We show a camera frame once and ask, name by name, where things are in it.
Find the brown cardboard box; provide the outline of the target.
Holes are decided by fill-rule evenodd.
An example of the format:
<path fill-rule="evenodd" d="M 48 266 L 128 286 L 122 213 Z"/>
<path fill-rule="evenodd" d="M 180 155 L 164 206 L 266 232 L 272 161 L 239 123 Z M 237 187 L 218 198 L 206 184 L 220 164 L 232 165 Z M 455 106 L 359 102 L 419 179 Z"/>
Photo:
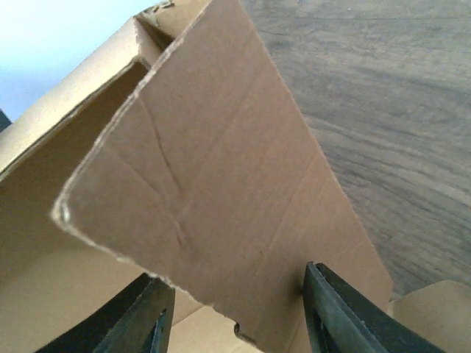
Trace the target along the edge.
<path fill-rule="evenodd" d="M 1 132 L 1 350 L 138 278 L 168 352 L 309 352 L 307 262 L 470 350 L 470 3 L 166 1 Z"/>

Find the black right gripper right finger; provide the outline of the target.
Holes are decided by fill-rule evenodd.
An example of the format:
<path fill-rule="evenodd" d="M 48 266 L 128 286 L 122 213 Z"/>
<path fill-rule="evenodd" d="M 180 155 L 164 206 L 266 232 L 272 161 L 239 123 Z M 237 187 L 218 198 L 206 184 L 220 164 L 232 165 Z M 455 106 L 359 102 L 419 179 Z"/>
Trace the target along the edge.
<path fill-rule="evenodd" d="M 303 305 L 312 352 L 441 352 L 323 263 L 309 262 Z"/>

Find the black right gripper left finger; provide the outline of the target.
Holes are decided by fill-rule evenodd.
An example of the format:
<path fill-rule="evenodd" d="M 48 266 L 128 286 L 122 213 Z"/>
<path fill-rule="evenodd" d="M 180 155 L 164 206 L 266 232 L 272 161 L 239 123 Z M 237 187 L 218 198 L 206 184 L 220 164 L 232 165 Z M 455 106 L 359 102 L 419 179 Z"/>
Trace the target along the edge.
<path fill-rule="evenodd" d="M 140 275 L 103 307 L 39 352 L 166 352 L 175 289 Z"/>

